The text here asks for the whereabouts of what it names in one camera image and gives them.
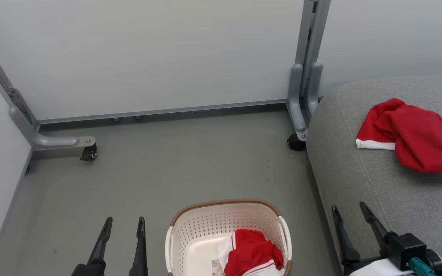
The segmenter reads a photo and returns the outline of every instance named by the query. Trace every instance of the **white basket handle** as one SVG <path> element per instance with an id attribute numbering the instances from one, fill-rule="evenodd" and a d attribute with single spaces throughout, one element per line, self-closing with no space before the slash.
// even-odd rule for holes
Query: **white basket handle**
<path id="1" fill-rule="evenodd" d="M 291 243 L 291 234 L 289 234 L 289 228 L 287 227 L 287 223 L 284 218 L 279 216 L 279 222 L 282 226 L 282 230 L 284 231 L 284 239 L 287 247 L 287 259 L 291 260 L 291 258 L 293 257 L 293 244 Z"/>
<path id="2" fill-rule="evenodd" d="M 171 247 L 171 243 L 172 243 L 172 230 L 173 227 L 168 228 L 167 231 L 167 237 L 165 239 L 165 263 L 167 264 L 167 270 L 168 272 L 172 272 L 172 264 L 173 264 L 173 260 L 171 259 L 171 254 L 170 254 L 170 249 Z"/>

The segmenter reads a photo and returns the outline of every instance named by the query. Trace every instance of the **gray fabric ottoman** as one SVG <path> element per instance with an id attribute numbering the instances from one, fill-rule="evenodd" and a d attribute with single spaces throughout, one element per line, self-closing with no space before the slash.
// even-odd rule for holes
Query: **gray fabric ottoman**
<path id="1" fill-rule="evenodd" d="M 308 155 L 334 244 L 338 250 L 330 209 L 336 205 L 361 258 L 378 255 L 359 207 L 364 201 L 388 231 L 411 232 L 442 257 L 442 173 L 405 168 L 393 151 L 356 148 L 356 134 L 369 109 L 391 98 L 442 116 L 442 75 L 346 84 L 325 96 L 312 117 Z"/>

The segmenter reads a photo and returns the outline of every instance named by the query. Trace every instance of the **red and white clothing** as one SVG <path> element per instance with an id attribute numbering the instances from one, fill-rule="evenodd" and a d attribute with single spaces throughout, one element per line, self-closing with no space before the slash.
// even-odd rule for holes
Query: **red and white clothing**
<path id="1" fill-rule="evenodd" d="M 442 117 L 399 99 L 370 109 L 356 144 L 358 148 L 395 150 L 402 165 L 417 171 L 442 172 Z"/>
<path id="2" fill-rule="evenodd" d="M 218 243 L 219 264 L 226 276 L 281 276 L 284 258 L 259 231 L 238 229 Z"/>

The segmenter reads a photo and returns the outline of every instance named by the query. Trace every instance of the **laundry basket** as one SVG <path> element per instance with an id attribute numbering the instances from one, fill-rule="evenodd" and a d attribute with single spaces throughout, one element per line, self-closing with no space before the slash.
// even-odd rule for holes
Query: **laundry basket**
<path id="1" fill-rule="evenodd" d="M 210 276 L 218 259 L 217 243 L 236 229 L 262 232 L 284 257 L 282 276 L 291 271 L 291 236 L 286 221 L 270 203 L 257 199 L 220 200 L 183 208 L 165 240 L 169 276 Z"/>

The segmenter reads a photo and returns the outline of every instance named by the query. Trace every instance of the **teal connector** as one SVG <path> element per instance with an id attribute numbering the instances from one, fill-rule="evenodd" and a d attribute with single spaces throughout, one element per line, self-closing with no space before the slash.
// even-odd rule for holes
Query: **teal connector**
<path id="1" fill-rule="evenodd" d="M 426 264 L 424 264 L 424 262 L 422 262 L 419 258 L 414 257 L 410 259 L 409 267 L 418 276 L 434 276 L 434 271 Z"/>

